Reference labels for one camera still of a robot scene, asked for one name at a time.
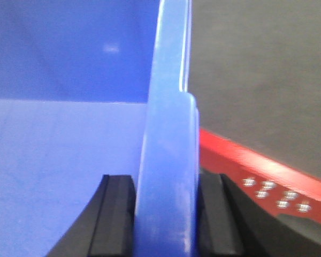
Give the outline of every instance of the blue divider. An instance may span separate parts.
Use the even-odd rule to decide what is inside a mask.
[[[186,93],[191,8],[161,1],[137,190],[135,257],[194,254],[198,115]]]
[[[0,256],[44,256],[104,173],[138,187],[134,256],[192,256],[189,4],[0,1]]]

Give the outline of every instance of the black rubber block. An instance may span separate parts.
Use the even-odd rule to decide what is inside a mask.
[[[198,193],[198,245],[201,257],[242,256],[242,242],[220,175],[200,174]]]

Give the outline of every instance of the black rubber pad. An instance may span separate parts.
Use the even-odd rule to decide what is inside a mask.
[[[90,202],[47,257],[131,256],[134,206],[131,176],[103,176]]]
[[[200,175],[198,245],[201,257],[242,256],[243,253],[220,175]]]

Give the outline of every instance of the blue plastic panel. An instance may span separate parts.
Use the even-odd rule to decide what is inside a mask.
[[[190,1],[161,1],[137,191],[135,257],[195,252],[198,114],[186,93]]]
[[[45,256],[102,175],[137,181],[145,104],[0,100],[0,257]]]
[[[0,0],[0,99],[146,102],[158,0]]]

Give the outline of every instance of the bolt head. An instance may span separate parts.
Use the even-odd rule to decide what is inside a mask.
[[[299,203],[297,205],[297,210],[301,213],[307,213],[311,210],[311,206],[308,203]]]
[[[256,181],[253,178],[245,178],[242,181],[245,187],[252,187],[256,185]]]
[[[290,206],[290,203],[288,201],[277,201],[277,207],[280,209],[286,209]]]
[[[287,200],[293,201],[299,196],[299,194],[297,194],[295,191],[285,191],[284,196]]]
[[[263,191],[263,190],[256,191],[257,198],[264,199],[264,198],[268,197],[268,195],[269,195],[269,193],[267,191]]]
[[[263,189],[265,190],[271,190],[276,187],[276,183],[273,181],[263,181],[262,184],[263,184]]]

